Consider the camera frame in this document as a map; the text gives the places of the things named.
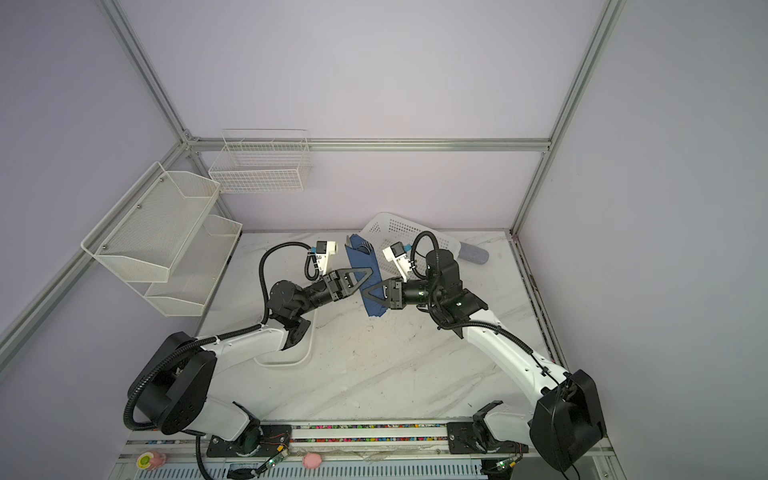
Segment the white perforated plastic basket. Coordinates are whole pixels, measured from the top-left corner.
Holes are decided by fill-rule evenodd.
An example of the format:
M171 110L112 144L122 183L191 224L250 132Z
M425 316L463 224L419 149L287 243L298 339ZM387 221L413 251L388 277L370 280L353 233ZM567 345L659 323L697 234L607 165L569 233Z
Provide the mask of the white perforated plastic basket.
M459 254L461 243L455 237L388 212L375 215L358 235L382 250L396 242L413 244L422 231L431 231L442 249L451 251L454 256Z

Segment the white rectangular plastic tray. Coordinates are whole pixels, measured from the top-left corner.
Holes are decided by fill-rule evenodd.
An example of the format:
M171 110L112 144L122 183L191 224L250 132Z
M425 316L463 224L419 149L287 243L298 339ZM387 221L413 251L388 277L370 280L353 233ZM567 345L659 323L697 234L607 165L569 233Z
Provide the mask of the white rectangular plastic tray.
M257 356L253 361L264 368L293 368L306 364L312 356L315 326L310 326L301 341L288 350L269 352Z

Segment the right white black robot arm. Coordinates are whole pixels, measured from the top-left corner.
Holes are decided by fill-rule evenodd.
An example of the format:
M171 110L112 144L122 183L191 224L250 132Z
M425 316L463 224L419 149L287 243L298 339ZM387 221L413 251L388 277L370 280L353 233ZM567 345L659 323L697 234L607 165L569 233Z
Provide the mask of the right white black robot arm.
M488 356L528 401L526 412L494 400L474 413L469 437L474 449L496 453L508 445L527 445L561 474L606 435L594 380L570 372L512 334L479 296L465 288L453 254L436 249L419 273L415 253L397 242L383 251L398 274L364 290L364 297L389 310L417 306L437 328L455 333Z

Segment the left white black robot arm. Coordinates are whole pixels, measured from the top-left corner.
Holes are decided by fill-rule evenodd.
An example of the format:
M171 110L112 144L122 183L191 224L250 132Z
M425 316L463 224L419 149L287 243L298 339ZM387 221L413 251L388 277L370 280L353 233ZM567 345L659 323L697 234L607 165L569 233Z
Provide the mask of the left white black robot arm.
M279 328L257 324L205 338L182 332L168 336L128 390L124 426L131 431L208 436L228 443L239 456L276 446L242 403L209 392L212 380L240 363L297 346L312 326L305 314L354 295L373 273L370 267L345 268L307 287L288 280L275 283L264 318L277 321Z

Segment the grey oval pouch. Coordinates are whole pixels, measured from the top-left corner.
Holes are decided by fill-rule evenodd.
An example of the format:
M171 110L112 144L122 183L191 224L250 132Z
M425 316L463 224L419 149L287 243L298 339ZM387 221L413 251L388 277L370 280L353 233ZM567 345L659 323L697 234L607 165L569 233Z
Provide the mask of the grey oval pouch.
M490 254L477 245L461 242L459 258L474 264L484 265L488 262Z

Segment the pink round toy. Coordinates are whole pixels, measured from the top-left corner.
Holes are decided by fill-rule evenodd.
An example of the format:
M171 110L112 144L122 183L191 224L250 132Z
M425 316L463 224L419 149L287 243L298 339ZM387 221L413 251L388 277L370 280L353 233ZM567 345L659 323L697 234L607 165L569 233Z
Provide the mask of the pink round toy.
M319 453L310 452L302 458L302 465L308 470L318 469L323 463L323 457Z

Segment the white two-tier mesh shelf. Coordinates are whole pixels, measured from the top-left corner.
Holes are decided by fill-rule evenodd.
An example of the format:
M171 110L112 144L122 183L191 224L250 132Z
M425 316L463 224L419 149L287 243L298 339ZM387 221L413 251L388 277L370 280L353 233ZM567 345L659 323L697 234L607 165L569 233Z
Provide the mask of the white two-tier mesh shelf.
M165 317L207 311L242 224L214 213L218 182L153 164L81 249Z

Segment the pink green toy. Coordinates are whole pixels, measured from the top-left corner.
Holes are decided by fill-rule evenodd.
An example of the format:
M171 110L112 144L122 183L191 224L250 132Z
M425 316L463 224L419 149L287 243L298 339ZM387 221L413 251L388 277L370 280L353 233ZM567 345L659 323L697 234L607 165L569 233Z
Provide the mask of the pink green toy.
M146 451L136 458L136 466L142 471L156 470L165 465L167 456L159 451Z

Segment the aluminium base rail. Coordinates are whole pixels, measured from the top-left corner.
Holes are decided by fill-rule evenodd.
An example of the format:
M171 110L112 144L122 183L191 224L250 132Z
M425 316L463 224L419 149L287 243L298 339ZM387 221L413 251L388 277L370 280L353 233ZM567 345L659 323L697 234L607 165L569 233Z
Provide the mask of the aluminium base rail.
M508 445L496 453L473 447L467 419L267 421L277 445L250 457L210 437L165 437L156 431L130 435L109 476L112 479L624 479L613 445L601 440L565 474L531 447ZM165 453L164 466L142 471L136 458ZM302 458L319 453L308 470Z

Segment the aluminium frame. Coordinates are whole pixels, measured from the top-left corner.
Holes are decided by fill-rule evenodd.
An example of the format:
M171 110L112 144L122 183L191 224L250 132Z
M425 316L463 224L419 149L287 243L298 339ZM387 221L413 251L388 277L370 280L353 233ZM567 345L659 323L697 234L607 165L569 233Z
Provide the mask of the aluminium frame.
M195 167L201 169L203 162L199 157L200 152L215 150L221 147L221 142L208 138L195 138L185 133L183 122L172 106L170 97L161 85L156 71L150 65L146 52L140 46L138 37L120 3L98 1L95 6L104 17L156 108L173 131L175 142L163 156L162 166L170 167L180 159L191 158ZM314 152L538 151L541 158L509 229L510 234L518 236L554 163L598 65L599 57L611 38L624 7L625 4L622 1L607 1L602 6L598 22L549 138L315 138L310 141L309 147ZM93 262L85 251L78 251L5 329L1 335L1 376L3 378L8 377L20 363L53 311L77 285Z

